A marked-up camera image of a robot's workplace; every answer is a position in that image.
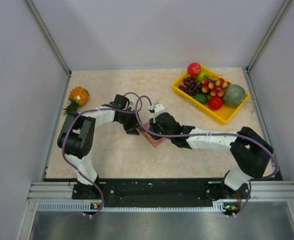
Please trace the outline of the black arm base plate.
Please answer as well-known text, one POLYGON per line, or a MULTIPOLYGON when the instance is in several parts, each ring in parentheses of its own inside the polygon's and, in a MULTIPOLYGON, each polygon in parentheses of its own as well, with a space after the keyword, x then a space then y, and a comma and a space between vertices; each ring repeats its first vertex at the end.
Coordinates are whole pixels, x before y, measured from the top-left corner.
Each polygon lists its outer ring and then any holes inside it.
POLYGON ((71 198, 104 200, 110 208, 182 208, 211 207, 217 200, 240 204, 248 195, 246 183, 232 190, 222 178, 101 178, 94 186, 77 182, 71 198))

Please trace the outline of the pink express box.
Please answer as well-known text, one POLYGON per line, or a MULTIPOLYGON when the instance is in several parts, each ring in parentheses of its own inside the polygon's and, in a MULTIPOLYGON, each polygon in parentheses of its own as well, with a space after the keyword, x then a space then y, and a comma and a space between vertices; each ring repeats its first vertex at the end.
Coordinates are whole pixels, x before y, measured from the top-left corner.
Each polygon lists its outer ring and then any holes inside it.
POLYGON ((160 139, 153 139, 152 136, 141 127, 138 130, 153 148, 157 148, 161 143, 166 140, 163 137, 160 139))

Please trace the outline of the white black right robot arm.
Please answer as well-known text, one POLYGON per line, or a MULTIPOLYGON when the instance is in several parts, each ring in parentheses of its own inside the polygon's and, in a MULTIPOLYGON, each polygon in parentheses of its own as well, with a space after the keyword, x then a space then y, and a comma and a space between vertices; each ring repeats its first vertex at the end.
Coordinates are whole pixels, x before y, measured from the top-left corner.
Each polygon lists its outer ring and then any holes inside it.
POLYGON ((250 127, 242 127, 238 132, 210 132, 181 125, 164 112, 149 120, 149 131, 153 139, 169 139, 178 148, 208 149, 233 156, 237 166, 220 185, 220 192, 226 198, 236 195, 251 179, 262 178, 273 154, 273 148, 250 127))

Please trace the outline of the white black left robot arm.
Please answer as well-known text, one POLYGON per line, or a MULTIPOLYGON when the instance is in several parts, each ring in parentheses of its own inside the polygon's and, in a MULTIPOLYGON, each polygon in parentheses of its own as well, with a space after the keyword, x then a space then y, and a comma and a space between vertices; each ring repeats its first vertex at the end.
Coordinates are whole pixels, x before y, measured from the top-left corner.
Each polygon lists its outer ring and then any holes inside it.
POLYGON ((112 122, 121 124, 128 135, 139 135, 138 121, 131 101, 126 96, 117 94, 109 104, 82 113, 68 113, 57 139, 62 156, 77 173, 77 192, 92 199, 101 191, 97 183, 99 176, 89 156, 95 128, 112 122))

